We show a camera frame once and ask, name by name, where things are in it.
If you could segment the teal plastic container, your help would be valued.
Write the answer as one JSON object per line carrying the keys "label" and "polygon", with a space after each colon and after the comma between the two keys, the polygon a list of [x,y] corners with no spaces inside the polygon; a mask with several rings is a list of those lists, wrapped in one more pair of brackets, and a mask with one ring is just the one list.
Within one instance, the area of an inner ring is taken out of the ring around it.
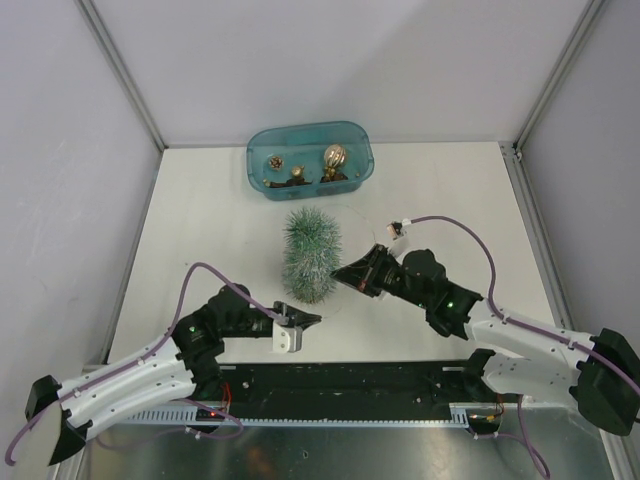
{"label": "teal plastic container", "polygon": [[[348,179],[321,183],[327,167],[324,152],[329,145],[340,144],[347,150],[347,161],[337,169]],[[269,159],[279,156],[279,171]],[[292,169],[304,167],[302,177],[294,178]],[[350,193],[368,180],[375,168],[368,134],[351,121],[329,121],[276,127],[255,134],[246,147],[246,174],[250,185],[273,201],[297,200]]]}

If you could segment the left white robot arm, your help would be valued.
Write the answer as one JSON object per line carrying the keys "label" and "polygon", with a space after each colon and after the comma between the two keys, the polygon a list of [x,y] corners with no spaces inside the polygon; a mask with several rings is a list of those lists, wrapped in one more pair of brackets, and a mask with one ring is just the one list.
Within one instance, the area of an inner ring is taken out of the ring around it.
{"label": "left white robot arm", "polygon": [[245,286],[225,286],[169,333],[118,362],[63,382],[50,375],[38,379],[25,416],[32,420],[59,403],[60,432],[47,462],[56,465],[140,411],[220,394],[224,380],[217,358],[225,351],[225,339],[270,338],[276,351],[294,353],[301,348],[303,332],[321,320],[281,301],[260,309],[250,303]]}

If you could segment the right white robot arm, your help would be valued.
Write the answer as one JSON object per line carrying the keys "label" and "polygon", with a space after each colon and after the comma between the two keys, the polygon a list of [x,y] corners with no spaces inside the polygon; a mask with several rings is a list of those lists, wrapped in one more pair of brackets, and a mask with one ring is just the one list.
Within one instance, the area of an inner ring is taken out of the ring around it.
{"label": "right white robot arm", "polygon": [[398,261],[376,244],[331,276],[369,297],[390,294],[423,309],[427,324],[443,337],[488,345],[470,357],[471,370],[461,376],[462,391],[473,401],[494,392],[530,396],[574,408],[618,436],[636,424],[639,357],[614,330],[594,335],[495,311],[487,298],[450,281],[429,250]]}

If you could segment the gold striped bauble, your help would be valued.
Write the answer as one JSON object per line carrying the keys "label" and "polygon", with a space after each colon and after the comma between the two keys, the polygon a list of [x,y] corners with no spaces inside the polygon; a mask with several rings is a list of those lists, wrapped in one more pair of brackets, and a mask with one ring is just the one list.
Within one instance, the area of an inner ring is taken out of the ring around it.
{"label": "gold striped bauble", "polygon": [[323,155],[327,168],[340,169],[347,161],[347,150],[340,144],[329,145]]}

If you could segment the small frosted christmas tree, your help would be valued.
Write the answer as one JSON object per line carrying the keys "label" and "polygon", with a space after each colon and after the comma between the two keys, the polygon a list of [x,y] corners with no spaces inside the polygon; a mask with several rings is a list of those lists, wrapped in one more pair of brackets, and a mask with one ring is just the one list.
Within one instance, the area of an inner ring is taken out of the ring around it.
{"label": "small frosted christmas tree", "polygon": [[338,222],[318,207],[301,207],[286,218],[284,242],[285,290],[305,304],[323,302],[335,289],[331,273],[342,257]]}

